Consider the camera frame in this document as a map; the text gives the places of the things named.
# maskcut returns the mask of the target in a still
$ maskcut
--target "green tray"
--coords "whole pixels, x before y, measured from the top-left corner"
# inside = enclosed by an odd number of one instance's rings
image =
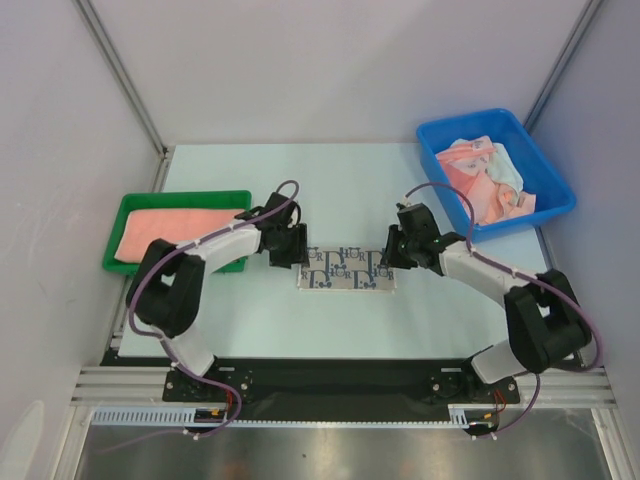
[[[115,259],[120,239],[124,234],[129,213],[134,210],[150,208],[211,208],[236,209],[251,208],[251,192],[247,190],[232,190],[228,192],[175,192],[175,193],[130,193],[122,197],[120,208],[113,223],[107,249],[102,258],[102,268],[110,272],[123,275],[135,275],[139,264],[124,263]],[[222,267],[218,272],[241,272],[244,270],[246,258]]]

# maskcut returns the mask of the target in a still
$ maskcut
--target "wall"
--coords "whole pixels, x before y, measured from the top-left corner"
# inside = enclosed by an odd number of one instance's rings
[[[0,445],[43,400],[41,480],[119,292],[115,210],[158,160],[71,1],[2,2],[0,46]]]
[[[640,2],[608,2],[541,118],[535,138],[578,197],[544,229],[561,268],[593,312],[605,366],[640,448]]]
[[[94,3],[175,145],[413,140],[496,106],[522,120],[585,0]]]

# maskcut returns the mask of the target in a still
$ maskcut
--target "pink towel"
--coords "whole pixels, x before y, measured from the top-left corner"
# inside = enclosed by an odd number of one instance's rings
[[[243,211],[204,208],[134,210],[127,218],[115,258],[125,263],[140,263],[154,240],[162,238],[180,243],[200,238],[224,227]]]
[[[535,195],[527,192],[518,194],[513,187],[496,183],[489,177],[487,167],[491,161],[490,154],[495,151],[489,137],[484,136],[457,144],[436,155],[451,185],[464,193],[473,205],[476,223],[480,225],[529,215],[535,211]],[[463,206],[468,214],[469,209],[464,202]]]

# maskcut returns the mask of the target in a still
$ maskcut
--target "purple cable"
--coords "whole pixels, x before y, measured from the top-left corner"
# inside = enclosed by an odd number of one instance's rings
[[[466,204],[467,207],[469,207],[469,230],[467,231],[467,236],[465,238],[466,241],[466,245],[467,245],[467,250],[469,250],[469,252],[478,260],[480,260],[481,262],[494,267],[502,272],[508,273],[508,274],[512,274],[512,269],[506,265],[503,265],[499,262],[496,262],[495,260],[492,260],[490,258],[485,257],[484,255],[478,253],[477,251],[475,251],[475,249],[473,248],[473,244],[471,243],[471,236],[473,234],[473,226],[475,225],[475,211],[473,210],[473,205],[471,204],[471,201],[467,198],[467,196],[462,193],[460,190],[458,190],[457,188],[448,185],[446,183],[441,183],[441,182],[426,182],[426,183],[422,183],[420,185],[418,185],[417,187],[412,188],[411,190],[409,190],[407,192],[407,194],[405,195],[405,198],[409,198],[411,195],[413,195],[415,192],[417,192],[418,190],[424,188],[424,187],[439,187],[439,188],[446,188],[447,190],[450,190],[452,192],[454,192],[456,195],[458,195]],[[591,330],[591,333],[593,335],[593,340],[595,342],[595,346],[596,346],[596,356],[593,359],[593,361],[583,367],[583,368],[569,368],[569,367],[562,367],[563,370],[567,370],[567,371],[573,371],[573,372],[587,372],[589,370],[592,370],[598,366],[600,366],[600,364],[602,363],[602,345],[603,345],[603,341],[602,341],[602,336],[600,335],[600,332],[598,331],[597,327],[595,326],[595,322],[593,321],[593,319],[587,314],[587,312],[585,312],[580,305],[578,305],[576,302],[573,301],[573,299],[571,297],[569,297],[567,294],[565,294],[564,292],[558,290],[557,288],[548,285],[540,280],[538,280],[537,278],[531,277],[529,275],[526,275],[524,273],[521,272],[515,272],[515,276],[518,277],[521,280],[525,280],[527,282],[531,282],[534,285],[537,285],[538,287],[548,290],[549,292],[553,293],[555,296],[557,296],[560,300],[562,300],[563,302],[565,302],[567,305],[569,305],[583,320],[584,322],[587,324],[587,326],[589,327],[589,329]],[[504,432],[506,430],[509,430],[510,428],[516,426],[517,424],[519,424],[524,417],[531,411],[531,409],[533,408],[533,405],[536,403],[536,400],[538,399],[538,395],[540,394],[540,387],[541,387],[541,380],[540,380],[540,375],[535,374],[536,376],[536,388],[533,392],[533,396],[531,397],[531,401],[529,402],[529,405],[527,405],[527,407],[524,409],[524,411],[522,412],[522,414],[520,414],[520,416],[518,418],[516,418],[513,422],[511,422],[510,424],[506,425],[505,427],[501,428],[500,430],[498,430],[498,432]]]
[[[276,189],[276,192],[280,192],[280,190],[282,190],[284,187],[286,187],[287,185],[293,185],[294,186],[294,191],[293,194],[280,206],[274,208],[273,210],[263,214],[263,215],[259,215],[255,218],[246,220],[242,223],[239,223],[238,225],[235,225],[233,227],[233,230],[238,230],[240,228],[246,228],[250,225],[253,225],[255,223],[261,222],[262,220],[264,220],[265,218],[269,218],[272,215],[275,215],[276,213],[284,210],[285,208],[287,208],[291,202],[293,202],[295,200],[295,198],[298,195],[298,192],[300,191],[300,184],[298,182],[296,182],[295,180],[286,180],[284,182],[282,182],[278,188]],[[166,352],[167,356],[171,359],[171,361],[176,364],[176,368],[178,370],[180,370],[182,373],[184,373],[185,375],[187,375],[188,377],[191,377],[192,379],[202,382],[202,383],[206,383],[207,385],[211,385],[214,387],[218,387],[221,388],[223,390],[226,390],[227,392],[230,392],[236,399],[237,401],[237,407],[235,409],[235,411],[233,412],[233,414],[223,423],[221,423],[219,426],[217,426],[216,428],[214,428],[213,430],[203,433],[203,434],[197,434],[198,437],[197,438],[207,438],[210,437],[212,435],[215,435],[216,433],[218,433],[219,431],[223,430],[224,428],[226,428],[230,423],[232,423],[234,420],[236,420],[236,418],[238,418],[238,416],[240,415],[240,411],[242,410],[242,397],[240,396],[240,394],[238,393],[238,391],[233,388],[230,385],[221,383],[221,382],[216,382],[215,380],[210,380],[208,378],[204,378],[201,377],[200,375],[197,375],[195,373],[193,373],[191,370],[189,370],[188,368],[186,368],[184,365],[180,364],[178,362],[178,359],[176,358],[176,356],[174,355],[174,353],[171,351],[171,349],[169,348],[169,346],[166,344],[166,342],[164,341],[164,337],[162,335],[160,335],[159,333],[155,333],[155,332],[145,332],[144,330],[140,330],[137,326],[136,326],[136,321],[135,321],[135,316],[134,316],[134,312],[136,311],[136,307],[138,306],[138,301],[140,301],[140,296],[142,295],[142,292],[144,291],[144,289],[147,287],[147,285],[149,285],[149,282],[151,281],[151,279],[160,271],[160,269],[167,264],[167,262],[169,262],[169,260],[171,260],[172,258],[176,257],[177,255],[180,255],[181,253],[186,252],[187,250],[190,250],[192,248],[197,247],[198,245],[207,243],[210,240],[213,240],[216,237],[219,237],[220,235],[224,235],[225,233],[231,232],[232,229],[230,227],[225,227],[222,228],[220,230],[216,230],[215,232],[211,232],[208,233],[207,235],[201,237],[198,240],[194,240],[193,242],[190,242],[187,245],[184,245],[180,248],[176,248],[175,250],[173,250],[171,253],[169,253],[168,255],[162,257],[153,267],[151,267],[151,269],[149,270],[149,272],[147,272],[147,274],[143,277],[143,279],[140,281],[140,284],[138,285],[138,288],[136,288],[136,291],[133,293],[133,297],[131,298],[131,305],[129,306],[129,315],[128,315],[128,320],[129,320],[129,327],[131,328],[131,330],[134,333],[137,333],[138,335],[141,335],[143,337],[153,337],[156,338],[158,340],[160,340],[160,343],[162,345],[162,348],[164,348],[164,351]],[[144,440],[147,440],[149,438],[153,438],[153,437],[157,437],[160,435],[164,435],[165,433],[183,433],[183,430],[176,430],[176,429],[167,429],[167,430],[160,430],[158,432],[152,432],[150,434],[144,435],[142,437],[139,438],[135,438],[133,440],[128,440],[127,442],[121,443],[119,445],[115,445],[113,447],[109,447],[103,450],[99,450],[98,453],[109,453],[109,452],[113,452],[115,450],[118,450],[120,448],[123,447],[127,447],[130,445],[134,445],[138,442],[142,442]]]

